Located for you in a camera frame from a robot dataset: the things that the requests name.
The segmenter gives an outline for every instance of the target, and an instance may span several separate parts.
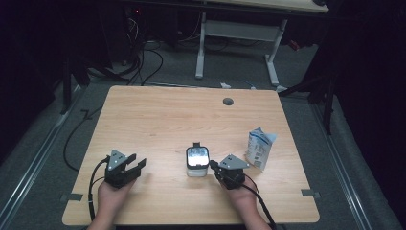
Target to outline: metal bar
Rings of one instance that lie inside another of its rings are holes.
[[[352,186],[349,175],[347,174],[346,168],[341,160],[338,149],[335,147],[335,144],[331,136],[326,133],[323,124],[322,111],[320,110],[317,104],[311,104],[310,107],[313,111],[314,116],[318,120],[320,130],[323,132],[325,136],[325,140],[330,149],[329,152],[332,166],[337,174],[338,180],[340,181],[341,187],[343,188],[344,195],[346,196],[347,202],[349,203],[349,207],[351,208],[352,214],[354,215],[358,228],[372,229],[367,214],[364,212],[364,208],[362,207],[358,193]]]
[[[79,96],[81,96],[81,91],[82,90],[80,90],[79,86],[75,88],[74,94],[78,95],[74,98],[72,105],[78,101]],[[27,169],[24,176],[21,178],[20,182],[18,183],[17,187],[15,188],[11,197],[9,198],[9,201],[3,208],[2,212],[0,213],[0,229],[9,229],[9,226],[16,212],[18,211],[21,203],[24,201],[24,198],[27,195],[28,191],[33,186],[37,176],[39,175],[48,156],[50,155],[51,146],[53,145],[57,135],[60,132],[60,129],[62,128],[62,125],[68,118],[71,110],[72,106],[64,114],[60,115],[56,124],[53,126],[53,128],[45,138],[44,143],[42,144],[41,148],[36,154],[30,167]]]

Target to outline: table top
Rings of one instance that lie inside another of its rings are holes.
[[[233,105],[225,105],[231,98]],[[261,127],[277,133],[265,170],[245,169],[258,184],[275,222],[316,222],[313,196],[275,91],[113,86],[106,98],[72,194],[63,215],[67,225],[90,223],[87,191],[96,165],[118,150],[147,159],[116,224],[241,223],[210,168],[204,177],[188,177],[186,149],[193,142],[207,147],[220,162],[228,154],[245,159],[249,131]],[[95,178],[103,176],[103,165]],[[97,200],[99,182],[93,187]]]
[[[327,6],[318,6],[312,0],[206,0],[208,2],[238,4],[299,12],[328,12]]]

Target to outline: hand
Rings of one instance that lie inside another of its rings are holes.
[[[243,183],[248,188],[257,191],[257,187],[254,182],[245,176]],[[224,185],[221,185],[224,191],[227,193],[230,201],[244,221],[247,230],[269,230],[271,227],[262,218],[257,209],[257,196],[250,190],[244,187],[238,189],[228,190]]]
[[[134,183],[135,180],[117,189],[103,181],[98,190],[98,212],[88,229],[110,229]]]
[[[257,190],[256,185],[248,176],[245,176],[243,184],[254,191]],[[247,208],[257,209],[257,197],[248,189],[239,187],[238,189],[228,190],[224,185],[221,186],[239,213]]]

